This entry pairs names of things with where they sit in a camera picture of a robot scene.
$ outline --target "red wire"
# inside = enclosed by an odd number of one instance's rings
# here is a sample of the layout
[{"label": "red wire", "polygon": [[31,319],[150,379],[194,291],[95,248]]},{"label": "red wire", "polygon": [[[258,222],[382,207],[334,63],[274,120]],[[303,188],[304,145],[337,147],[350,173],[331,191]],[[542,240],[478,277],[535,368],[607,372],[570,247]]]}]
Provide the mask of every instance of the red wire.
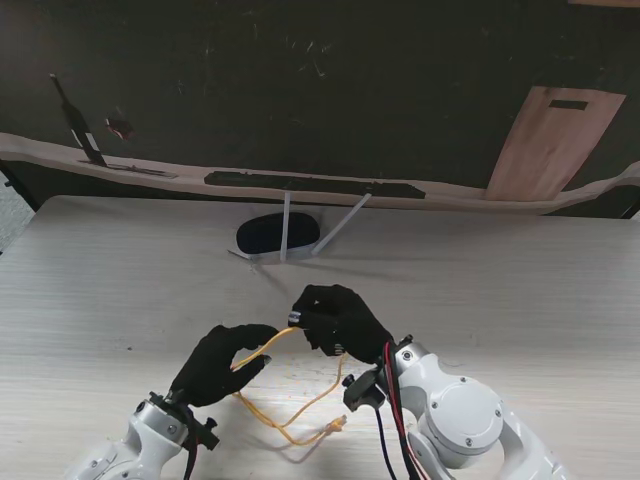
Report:
[{"label": "red wire", "polygon": [[[406,433],[404,430],[404,422],[402,421],[402,417],[399,414],[398,402],[396,401],[395,395],[395,385],[393,384],[392,371],[391,371],[391,342],[387,342],[384,346],[384,355],[385,355],[385,367],[387,372],[387,387],[389,387],[389,397],[391,399],[391,411],[393,412],[393,416],[396,419],[396,424],[398,426],[398,430],[400,433],[406,437]],[[423,478],[423,480],[431,480],[423,470],[422,465],[418,462],[418,459],[413,454],[411,448],[407,448],[409,452],[409,456],[413,460],[414,466],[416,467],[417,472]]]},{"label": "red wire", "polygon": [[398,430],[402,435],[405,435],[404,432],[404,422],[402,421],[402,417],[398,412],[398,402],[396,401],[395,389],[393,385],[392,371],[391,371],[391,343],[387,342],[384,346],[384,355],[385,355],[385,367],[387,370],[387,387],[389,388],[389,397],[391,399],[391,411],[393,412],[393,416],[396,419],[396,425]]}]

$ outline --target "wire bundle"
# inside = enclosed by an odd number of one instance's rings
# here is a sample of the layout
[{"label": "wire bundle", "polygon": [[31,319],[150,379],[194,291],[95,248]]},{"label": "wire bundle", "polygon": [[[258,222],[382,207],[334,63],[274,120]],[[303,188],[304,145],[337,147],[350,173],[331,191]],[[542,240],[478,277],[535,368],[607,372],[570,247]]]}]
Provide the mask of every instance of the wire bundle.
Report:
[{"label": "wire bundle", "polygon": [[[242,367],[243,365],[249,363],[251,360],[253,360],[257,356],[261,355],[263,352],[265,352],[266,350],[271,348],[271,345],[273,345],[279,338],[282,338],[285,335],[293,333],[296,330],[299,330],[299,329],[298,328],[285,328],[284,330],[281,330],[271,340],[269,340],[266,344],[264,344],[264,346],[262,348],[260,348],[259,350],[257,350],[253,354],[249,355],[244,360],[241,360],[238,363],[234,364],[231,368],[233,370],[237,370],[238,368]],[[291,443],[293,445],[300,446],[300,447],[311,445],[311,444],[321,440],[322,438],[326,437],[327,435],[329,435],[332,432],[340,432],[340,431],[342,431],[342,427],[347,423],[347,417],[345,415],[343,415],[341,417],[335,418],[330,423],[328,423],[324,427],[324,429],[322,431],[316,433],[315,435],[311,436],[310,438],[308,438],[306,440],[296,440],[296,439],[294,439],[289,434],[289,432],[287,432],[286,427],[288,427],[293,422],[295,422],[297,420],[297,418],[300,415],[302,415],[302,413],[305,410],[307,410],[309,407],[311,407],[311,405],[313,405],[314,403],[316,403],[319,400],[323,399],[324,397],[329,395],[331,392],[333,392],[338,387],[338,385],[340,384],[340,379],[342,378],[342,367],[344,365],[344,361],[346,360],[346,358],[347,358],[347,354],[346,353],[340,357],[340,362],[338,363],[338,374],[336,376],[336,381],[333,383],[333,385],[331,385],[327,390],[322,392],[320,395],[318,395],[314,399],[312,399],[309,402],[307,402],[300,410],[298,410],[289,420],[287,420],[283,424],[279,424],[279,423],[273,421],[271,418],[269,418],[251,400],[249,400],[247,397],[242,395],[242,393],[237,392],[237,393],[234,393],[233,396],[236,397],[238,400],[240,400],[244,404],[244,406],[247,407],[247,409],[258,420],[260,420],[262,423],[264,423],[268,427],[277,429],[282,434],[282,436],[284,436],[289,441],[289,443]]]},{"label": "wire bundle", "polygon": [[[404,417],[402,415],[402,402],[400,399],[400,386],[398,384],[397,367],[395,363],[395,355],[391,352],[391,342],[387,342],[384,345],[382,355],[382,368],[384,370],[385,378],[387,381],[387,388],[389,389],[389,403],[391,404],[391,411],[393,413],[393,419],[396,424],[396,430],[398,431],[398,439],[400,441],[400,448],[402,450],[402,458],[404,460],[405,467],[409,473],[410,480],[430,480],[429,476],[422,470],[418,460],[416,459],[413,451],[409,447],[407,442],[407,434],[404,429]],[[391,478],[395,480],[396,476],[393,472],[391,464],[387,461],[386,446],[384,445],[384,436],[381,433],[381,441],[383,442],[383,453],[385,454],[385,463],[389,469]]]}]

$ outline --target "table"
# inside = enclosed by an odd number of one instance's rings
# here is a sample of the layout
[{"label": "table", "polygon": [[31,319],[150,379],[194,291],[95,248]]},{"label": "table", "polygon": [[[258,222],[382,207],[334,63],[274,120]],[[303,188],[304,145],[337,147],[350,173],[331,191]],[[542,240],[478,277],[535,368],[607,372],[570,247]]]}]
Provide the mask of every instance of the table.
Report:
[{"label": "table", "polygon": [[[0,477],[59,478],[88,445],[123,435],[137,403],[166,391],[212,326],[284,327],[305,285],[341,283],[396,338],[412,333],[445,370],[498,391],[580,478],[637,478],[640,226],[364,209],[318,258],[251,265],[227,252],[242,222],[279,208],[49,201],[0,259]],[[347,211],[294,210],[323,231]],[[288,418],[335,368],[291,335],[245,392]],[[343,413],[334,393],[292,431]],[[201,451],[194,479],[388,478],[370,409],[313,451],[285,448],[233,398],[206,415],[222,443]],[[400,475],[386,407],[384,419]],[[490,478],[500,459],[496,449],[456,476]],[[165,478],[182,478],[185,460],[172,460]]]}]

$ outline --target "white table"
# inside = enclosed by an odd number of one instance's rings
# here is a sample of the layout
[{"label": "white table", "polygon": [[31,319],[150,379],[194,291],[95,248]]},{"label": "white table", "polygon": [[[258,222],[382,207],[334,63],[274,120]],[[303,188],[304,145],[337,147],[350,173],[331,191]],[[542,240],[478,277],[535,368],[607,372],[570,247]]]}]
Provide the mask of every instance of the white table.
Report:
[{"label": "white table", "polygon": [[[132,409],[166,391],[212,326],[284,327],[309,283],[350,286],[396,338],[412,333],[445,369],[493,387],[580,478],[638,478],[640,226],[365,209],[313,260],[251,266],[227,253],[242,222],[278,210],[49,201],[0,258],[0,478],[59,478],[88,445],[124,434]],[[346,211],[295,210],[325,230]],[[246,393],[284,419],[332,382],[335,365],[294,335]],[[293,432],[342,413],[336,392]],[[369,409],[306,456],[232,398],[207,414],[222,443],[201,450],[194,480],[388,478]],[[500,458],[457,476],[490,478]],[[185,459],[165,478],[182,478]]]}]

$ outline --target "black oval object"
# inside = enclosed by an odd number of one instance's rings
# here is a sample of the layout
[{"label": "black oval object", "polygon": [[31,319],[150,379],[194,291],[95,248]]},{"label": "black oval object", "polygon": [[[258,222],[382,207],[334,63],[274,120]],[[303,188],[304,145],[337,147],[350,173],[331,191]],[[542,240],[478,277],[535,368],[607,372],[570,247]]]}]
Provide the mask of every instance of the black oval object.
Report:
[{"label": "black oval object", "polygon": [[[280,251],[283,218],[283,213],[274,213],[253,218],[240,225],[236,233],[240,251],[248,255]],[[311,245],[319,239],[320,225],[315,218],[306,213],[289,213],[287,250]]]}]

